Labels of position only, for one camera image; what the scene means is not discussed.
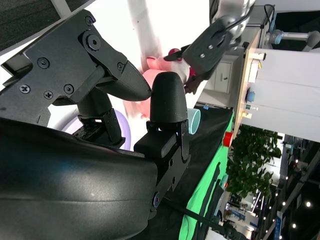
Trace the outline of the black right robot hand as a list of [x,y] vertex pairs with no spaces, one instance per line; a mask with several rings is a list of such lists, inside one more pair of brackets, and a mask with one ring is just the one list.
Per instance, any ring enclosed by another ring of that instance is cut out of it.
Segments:
[[83,9],[3,63],[0,237],[124,240],[189,161],[184,87],[149,85]]

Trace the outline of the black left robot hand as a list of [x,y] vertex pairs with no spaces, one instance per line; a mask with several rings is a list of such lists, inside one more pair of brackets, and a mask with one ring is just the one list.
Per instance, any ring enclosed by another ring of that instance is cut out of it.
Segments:
[[193,75],[184,84],[184,91],[195,94],[202,81],[207,81],[219,62],[231,47],[233,34],[227,30],[222,19],[212,23],[192,43],[164,57],[167,62],[184,60],[193,70]]

